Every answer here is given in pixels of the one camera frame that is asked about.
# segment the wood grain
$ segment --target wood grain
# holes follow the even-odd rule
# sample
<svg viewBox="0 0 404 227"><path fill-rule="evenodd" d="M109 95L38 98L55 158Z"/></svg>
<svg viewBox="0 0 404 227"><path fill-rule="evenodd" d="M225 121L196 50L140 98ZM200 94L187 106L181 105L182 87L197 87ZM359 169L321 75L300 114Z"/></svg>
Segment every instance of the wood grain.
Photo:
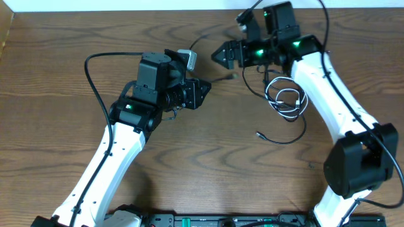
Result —
<svg viewBox="0 0 404 227"><path fill-rule="evenodd" d="M0 1L0 58L3 53L3 47L6 45L11 22L14 13L8 8L3 0Z"/></svg>
<svg viewBox="0 0 404 227"><path fill-rule="evenodd" d="M85 79L86 56L186 49L209 33L194 48L196 72L219 78L229 71L214 64L210 54L230 33L238 34L238 13L17 14L0 62L0 225L27 226L36 215L50 217L98 147L105 120ZM304 33L323 39L320 9L298 9L296 15ZM328 49L338 74L370 114L404 134L404 9L331 9L330 18ZM106 105L136 79L138 63L138 57L90 62ZM246 76L254 89L262 90L260 74L248 69ZM332 142L312 105L306 116L307 133L299 142L269 144L255 131L287 141L299 135L302 122L282 120L240 78L215 83L201 108L181 110L175 121L159 125L110 207L134 203L178 213L307 211L326 188L322 167ZM403 148L400 141L401 165ZM370 198L392 204L399 190L394 174ZM383 213L389 226L403 225L403 211L367 204L357 209Z"/></svg>

